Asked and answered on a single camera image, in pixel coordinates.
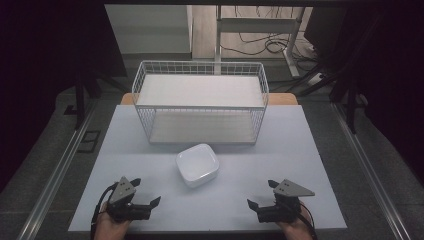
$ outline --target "metal rail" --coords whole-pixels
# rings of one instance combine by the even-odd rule
[[[54,197],[56,196],[60,184],[62,183],[62,180],[65,177],[66,171],[68,170],[69,165],[72,162],[72,158],[75,155],[78,145],[84,136],[87,126],[91,121],[96,105],[97,100],[95,99],[91,99],[88,102],[86,118],[82,122],[80,128],[78,130],[75,130],[74,134],[72,135],[72,138],[69,141],[65,152],[63,153],[59,163],[56,165],[56,168],[50,176],[46,186],[40,194],[40,197],[35,203],[34,208],[32,209],[29,217],[27,218],[21,232],[19,233],[19,236],[17,238],[18,240],[34,239],[36,237],[38,230],[40,229],[41,224],[43,223],[44,218],[47,214],[47,211],[49,210],[50,205],[53,202]]]
[[[340,125],[342,126],[346,138],[355,152],[359,165],[361,166],[362,171],[364,172],[365,177],[367,178],[368,183],[372,191],[374,192],[375,198],[377,199],[377,202],[380,205],[383,214],[385,215],[387,222],[389,223],[390,228],[392,229],[396,239],[411,239],[399,212],[397,211],[395,205],[393,204],[392,200],[384,189],[383,184],[377,176],[377,173],[374,171],[374,168],[371,164],[370,159],[365,153],[365,150],[362,148],[361,142],[359,141],[356,135],[350,132],[350,129],[345,121],[346,116],[344,114],[342,106],[340,104],[335,103],[332,103],[331,106],[337,115],[337,118],[339,120]]]

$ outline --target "white wire basket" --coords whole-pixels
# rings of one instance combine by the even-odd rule
[[[132,87],[150,143],[249,143],[268,105],[261,63],[143,61]]]

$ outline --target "white container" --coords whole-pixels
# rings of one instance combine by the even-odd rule
[[[218,175],[218,159],[207,144],[199,144],[179,153],[175,161],[184,182],[191,188],[198,187]]]

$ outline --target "tabletop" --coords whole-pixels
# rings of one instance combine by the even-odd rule
[[[89,231],[93,203],[106,185],[124,175],[129,180],[141,178],[135,203],[162,197],[149,221],[132,223],[132,233],[278,231],[275,224],[260,224],[246,199],[272,205],[274,196],[267,182],[284,178],[316,193],[301,200],[309,206],[318,229],[346,228],[302,106],[293,104],[296,99],[290,94],[273,94],[270,99],[274,103],[287,99],[292,105],[267,108],[255,145],[211,145],[220,161],[218,176],[190,189],[179,176],[175,156],[192,145],[149,144],[135,108],[128,105],[131,95],[125,95],[115,110],[69,231]]]

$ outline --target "white surface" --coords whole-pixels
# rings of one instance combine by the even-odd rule
[[[154,121],[151,143],[252,144],[256,140],[247,111],[156,112]]]
[[[175,159],[187,186],[198,187],[218,175],[219,161],[212,148],[199,144],[182,151]]]
[[[190,53],[191,6],[105,5],[122,54]]]
[[[264,107],[257,76],[148,74],[137,105]]]
[[[134,106],[117,106],[69,231],[90,231],[102,192],[122,176],[141,178],[133,203],[162,196],[150,220],[133,221],[131,232],[277,230],[274,223],[259,223],[246,200],[273,205],[269,179],[289,179],[316,193],[300,199],[317,229],[346,228],[301,106],[269,106],[256,145],[211,145],[219,175],[195,189],[182,181],[175,163],[191,146],[150,145]]]

